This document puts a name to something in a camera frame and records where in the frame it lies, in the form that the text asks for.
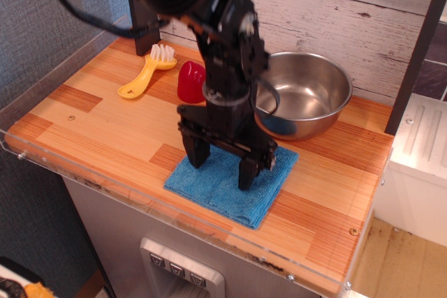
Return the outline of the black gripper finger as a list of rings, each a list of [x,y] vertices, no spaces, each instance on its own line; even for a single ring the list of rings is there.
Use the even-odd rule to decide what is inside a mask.
[[[190,164],[200,168],[210,156],[210,143],[205,133],[182,131],[183,145]]]
[[[249,190],[254,179],[264,170],[269,168],[268,158],[242,158],[239,164],[238,187],[240,190]]]

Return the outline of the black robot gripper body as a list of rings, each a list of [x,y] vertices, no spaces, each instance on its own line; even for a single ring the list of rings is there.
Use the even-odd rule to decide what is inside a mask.
[[[247,156],[268,158],[271,170],[275,164],[277,143],[255,121],[257,87],[235,100],[205,90],[206,104],[180,105],[179,130],[205,133],[210,145],[228,151],[240,159]]]

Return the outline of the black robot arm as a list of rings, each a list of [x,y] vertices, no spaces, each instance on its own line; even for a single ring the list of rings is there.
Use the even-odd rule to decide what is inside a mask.
[[[141,0],[159,17],[195,34],[205,63],[206,104],[181,105],[179,130],[190,164],[201,167],[215,146],[240,158],[238,186],[251,187],[274,165],[276,142],[254,119],[256,94],[269,55],[252,0]]]

